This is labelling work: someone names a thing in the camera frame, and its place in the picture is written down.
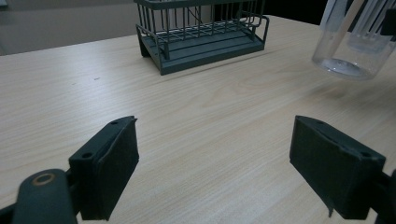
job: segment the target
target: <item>clear plastic cup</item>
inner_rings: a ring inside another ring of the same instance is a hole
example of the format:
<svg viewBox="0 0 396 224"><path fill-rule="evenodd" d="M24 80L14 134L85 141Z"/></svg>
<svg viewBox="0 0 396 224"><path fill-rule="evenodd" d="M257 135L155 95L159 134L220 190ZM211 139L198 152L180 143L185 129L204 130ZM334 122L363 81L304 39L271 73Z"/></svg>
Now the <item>clear plastic cup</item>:
<svg viewBox="0 0 396 224"><path fill-rule="evenodd" d="M395 34L381 34L395 7L396 0L328 0L312 61L338 77L374 78L396 46Z"/></svg>

